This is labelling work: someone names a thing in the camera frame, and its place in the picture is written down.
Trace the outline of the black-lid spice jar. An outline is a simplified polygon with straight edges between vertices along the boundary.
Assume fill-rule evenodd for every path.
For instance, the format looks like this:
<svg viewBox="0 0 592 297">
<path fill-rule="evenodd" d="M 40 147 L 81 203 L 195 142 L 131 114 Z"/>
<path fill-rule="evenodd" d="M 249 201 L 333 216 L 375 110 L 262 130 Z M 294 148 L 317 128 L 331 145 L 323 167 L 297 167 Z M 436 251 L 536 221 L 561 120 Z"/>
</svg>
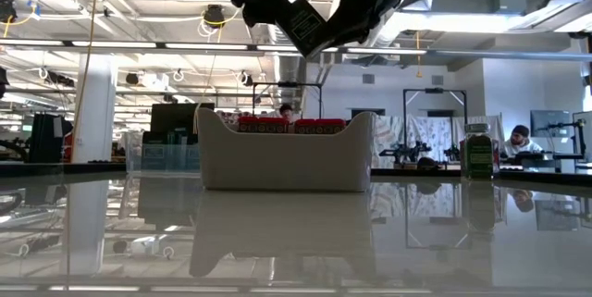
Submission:
<svg viewBox="0 0 592 297">
<path fill-rule="evenodd" d="M 175 171 L 198 172 L 200 151 L 198 135 L 186 131 L 170 133 L 169 167 Z"/>
<path fill-rule="evenodd" d="M 167 168 L 167 134 L 146 131 L 142 135 L 142 170 L 163 171 Z"/>
<path fill-rule="evenodd" d="M 304 58 L 315 58 L 337 45 L 328 22 L 307 0 L 277 0 L 275 10 L 276 25 Z"/>
</svg>

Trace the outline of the dark block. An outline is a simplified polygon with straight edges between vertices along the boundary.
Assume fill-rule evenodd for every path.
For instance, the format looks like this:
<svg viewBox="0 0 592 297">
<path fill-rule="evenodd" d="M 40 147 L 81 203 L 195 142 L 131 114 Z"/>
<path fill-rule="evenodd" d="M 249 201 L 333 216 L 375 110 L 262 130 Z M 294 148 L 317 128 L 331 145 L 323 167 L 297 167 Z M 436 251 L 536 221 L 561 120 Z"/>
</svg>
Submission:
<svg viewBox="0 0 592 297">
<path fill-rule="evenodd" d="M 493 141 L 487 123 L 465 126 L 464 172 L 468 179 L 491 180 L 494 173 Z"/>
</svg>

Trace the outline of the black hanging ceiling device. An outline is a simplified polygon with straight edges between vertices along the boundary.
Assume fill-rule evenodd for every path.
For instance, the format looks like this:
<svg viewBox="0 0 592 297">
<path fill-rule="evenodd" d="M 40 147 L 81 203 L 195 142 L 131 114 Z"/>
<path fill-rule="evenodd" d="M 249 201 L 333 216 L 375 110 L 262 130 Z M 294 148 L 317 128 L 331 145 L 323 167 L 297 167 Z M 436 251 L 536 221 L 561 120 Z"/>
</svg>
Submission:
<svg viewBox="0 0 592 297">
<path fill-rule="evenodd" d="M 220 29 L 225 25 L 225 16 L 221 5 L 208 5 L 203 14 L 203 22 L 211 29 Z"/>
<path fill-rule="evenodd" d="M 17 18 L 14 0 L 0 0 L 0 23 L 12 23 Z"/>
</svg>

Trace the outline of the long ceiling light bar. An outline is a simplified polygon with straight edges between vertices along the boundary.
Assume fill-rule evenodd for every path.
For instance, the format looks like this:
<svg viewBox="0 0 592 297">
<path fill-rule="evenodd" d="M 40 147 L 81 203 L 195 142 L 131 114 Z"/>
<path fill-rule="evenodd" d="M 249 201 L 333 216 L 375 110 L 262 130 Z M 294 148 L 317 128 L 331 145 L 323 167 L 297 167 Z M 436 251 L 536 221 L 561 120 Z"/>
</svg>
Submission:
<svg viewBox="0 0 592 297">
<path fill-rule="evenodd" d="M 93 51 L 107 53 L 143 54 L 267 54 L 280 53 L 298 55 L 300 52 L 292 45 L 246 44 L 246 43 L 159 43 L 159 42 L 109 42 L 109 41 L 59 41 L 0 38 L 0 45 L 18 49 L 39 49 L 56 51 Z M 484 50 L 441 50 L 405 49 L 374 47 L 329 47 L 324 54 L 351 54 L 361 56 L 429 56 L 429 57 L 482 57 L 500 59 L 533 59 L 558 61 L 592 61 L 592 54 L 564 52 L 525 52 L 525 51 L 484 51 Z"/>
</svg>

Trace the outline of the patterned white cloth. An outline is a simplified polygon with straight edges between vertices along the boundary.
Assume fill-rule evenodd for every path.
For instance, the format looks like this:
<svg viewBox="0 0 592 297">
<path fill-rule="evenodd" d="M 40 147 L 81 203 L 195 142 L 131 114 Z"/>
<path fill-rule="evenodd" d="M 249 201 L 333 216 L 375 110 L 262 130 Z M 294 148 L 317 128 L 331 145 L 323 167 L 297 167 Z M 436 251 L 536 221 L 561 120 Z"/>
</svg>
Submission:
<svg viewBox="0 0 592 297">
<path fill-rule="evenodd" d="M 422 154 L 443 161 L 444 151 L 464 139 L 464 117 L 429 118 L 410 115 L 407 117 L 407 141 L 404 140 L 403 117 L 375 117 L 372 168 L 393 168 L 395 158 L 380 156 L 385 149 L 396 149 L 407 143 L 414 147 L 416 142 L 424 142 L 431 151 Z"/>
</svg>

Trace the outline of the black monitor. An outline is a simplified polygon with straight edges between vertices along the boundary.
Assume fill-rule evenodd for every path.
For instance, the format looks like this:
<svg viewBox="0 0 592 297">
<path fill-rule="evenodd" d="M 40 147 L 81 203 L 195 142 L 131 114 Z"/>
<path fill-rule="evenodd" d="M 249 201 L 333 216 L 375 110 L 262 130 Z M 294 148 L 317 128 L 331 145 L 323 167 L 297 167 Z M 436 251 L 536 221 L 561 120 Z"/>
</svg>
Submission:
<svg viewBox="0 0 592 297">
<path fill-rule="evenodd" d="M 216 105 L 214 103 L 154 104 L 151 111 L 150 131 L 196 133 L 195 112 L 198 107 L 214 110 Z"/>
</svg>

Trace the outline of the white plastic bin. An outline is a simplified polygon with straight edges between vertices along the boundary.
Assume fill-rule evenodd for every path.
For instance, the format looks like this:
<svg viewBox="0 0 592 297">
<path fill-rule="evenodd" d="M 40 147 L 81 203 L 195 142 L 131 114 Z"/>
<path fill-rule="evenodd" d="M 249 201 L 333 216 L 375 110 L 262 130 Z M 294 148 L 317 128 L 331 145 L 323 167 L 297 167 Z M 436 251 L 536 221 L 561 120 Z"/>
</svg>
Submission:
<svg viewBox="0 0 592 297">
<path fill-rule="evenodd" d="M 236 132 L 212 110 L 197 113 L 208 191 L 365 192 L 371 182 L 375 115 L 336 134 Z"/>
</svg>

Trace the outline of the person at desk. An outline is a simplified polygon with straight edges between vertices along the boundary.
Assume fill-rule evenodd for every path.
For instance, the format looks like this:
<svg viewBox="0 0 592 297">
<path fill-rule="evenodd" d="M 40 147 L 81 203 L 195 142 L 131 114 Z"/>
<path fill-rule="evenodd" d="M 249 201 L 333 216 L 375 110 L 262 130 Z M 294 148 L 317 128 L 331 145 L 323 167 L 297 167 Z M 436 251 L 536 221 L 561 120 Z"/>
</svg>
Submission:
<svg viewBox="0 0 592 297">
<path fill-rule="evenodd" d="M 541 153 L 542 147 L 530 139 L 530 130 L 524 125 L 513 128 L 510 138 L 504 142 L 500 153 L 504 158 L 515 157 L 520 153 Z"/>
</svg>

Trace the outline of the white building column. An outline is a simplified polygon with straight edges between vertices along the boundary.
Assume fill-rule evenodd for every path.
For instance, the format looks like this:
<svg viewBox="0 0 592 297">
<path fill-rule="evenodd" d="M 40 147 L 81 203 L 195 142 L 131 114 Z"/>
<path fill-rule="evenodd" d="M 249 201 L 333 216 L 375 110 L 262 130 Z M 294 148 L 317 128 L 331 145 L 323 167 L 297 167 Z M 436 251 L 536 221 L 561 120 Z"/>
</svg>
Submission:
<svg viewBox="0 0 592 297">
<path fill-rule="evenodd" d="M 113 56 L 80 55 L 72 163 L 111 159 L 117 75 L 117 61 Z"/>
</svg>

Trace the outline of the grey desk monitor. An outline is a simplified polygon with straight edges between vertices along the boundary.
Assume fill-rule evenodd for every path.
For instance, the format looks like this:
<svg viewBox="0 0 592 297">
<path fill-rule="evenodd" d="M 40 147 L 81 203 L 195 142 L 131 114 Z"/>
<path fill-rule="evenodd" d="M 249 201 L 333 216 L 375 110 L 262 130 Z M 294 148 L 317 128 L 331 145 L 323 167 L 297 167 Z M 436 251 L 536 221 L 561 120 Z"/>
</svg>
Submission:
<svg viewBox="0 0 592 297">
<path fill-rule="evenodd" d="M 533 138 L 568 138 L 571 114 L 561 110 L 532 110 L 530 130 Z"/>
</svg>

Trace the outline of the white glossy table mat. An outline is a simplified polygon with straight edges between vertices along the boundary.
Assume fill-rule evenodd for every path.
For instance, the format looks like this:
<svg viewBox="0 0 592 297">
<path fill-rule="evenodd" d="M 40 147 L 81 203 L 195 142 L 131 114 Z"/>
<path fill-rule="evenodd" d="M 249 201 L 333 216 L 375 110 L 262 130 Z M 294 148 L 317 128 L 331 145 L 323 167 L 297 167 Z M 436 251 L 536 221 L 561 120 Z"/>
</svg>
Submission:
<svg viewBox="0 0 592 297">
<path fill-rule="evenodd" d="M 376 179 L 0 179 L 0 297 L 592 297 L 592 189 Z"/>
</svg>

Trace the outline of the dark cabinet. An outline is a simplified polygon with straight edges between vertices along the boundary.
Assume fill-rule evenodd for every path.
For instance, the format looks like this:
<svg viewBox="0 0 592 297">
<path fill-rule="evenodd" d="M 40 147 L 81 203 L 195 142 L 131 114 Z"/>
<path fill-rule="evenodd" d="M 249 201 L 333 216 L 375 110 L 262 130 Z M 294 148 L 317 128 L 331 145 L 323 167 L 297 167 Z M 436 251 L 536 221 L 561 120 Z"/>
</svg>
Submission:
<svg viewBox="0 0 592 297">
<path fill-rule="evenodd" d="M 29 162 L 33 164 L 54 164 L 62 160 L 66 136 L 73 126 L 62 116 L 36 114 L 33 118 Z"/>
</svg>

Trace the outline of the silver ribbed air duct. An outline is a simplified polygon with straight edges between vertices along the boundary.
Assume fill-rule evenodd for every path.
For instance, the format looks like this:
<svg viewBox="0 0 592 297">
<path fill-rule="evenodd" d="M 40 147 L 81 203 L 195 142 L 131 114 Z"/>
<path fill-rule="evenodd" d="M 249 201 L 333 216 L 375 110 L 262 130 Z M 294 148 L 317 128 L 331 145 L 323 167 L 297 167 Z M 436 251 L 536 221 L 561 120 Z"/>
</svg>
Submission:
<svg viewBox="0 0 592 297">
<path fill-rule="evenodd" d="M 292 47 L 288 52 L 274 52 L 272 54 L 275 81 L 306 82 L 306 63 L 290 39 L 276 25 L 269 25 L 268 33 L 270 43 Z M 299 103 L 302 99 L 302 90 L 297 87 L 277 87 L 276 92 L 281 104 Z"/>
</svg>

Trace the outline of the black metal gantry frame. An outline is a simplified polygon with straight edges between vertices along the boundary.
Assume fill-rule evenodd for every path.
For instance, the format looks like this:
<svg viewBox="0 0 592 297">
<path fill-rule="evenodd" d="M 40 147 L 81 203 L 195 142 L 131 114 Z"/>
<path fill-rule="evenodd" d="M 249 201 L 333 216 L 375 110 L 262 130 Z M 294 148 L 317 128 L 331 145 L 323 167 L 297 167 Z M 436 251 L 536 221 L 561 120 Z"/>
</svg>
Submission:
<svg viewBox="0 0 592 297">
<path fill-rule="evenodd" d="M 468 122 L 468 107 L 467 107 L 467 92 L 466 90 L 459 89 L 444 89 L 442 87 L 432 87 L 424 89 L 403 89 L 403 145 L 402 147 L 406 150 L 406 157 L 409 161 L 417 162 L 422 153 L 427 153 L 428 145 L 420 142 L 414 148 L 411 148 L 408 142 L 408 105 L 414 100 L 419 93 L 425 94 L 444 94 L 448 93 L 451 95 L 461 106 L 462 106 L 462 123 L 466 125 Z"/>
</svg>

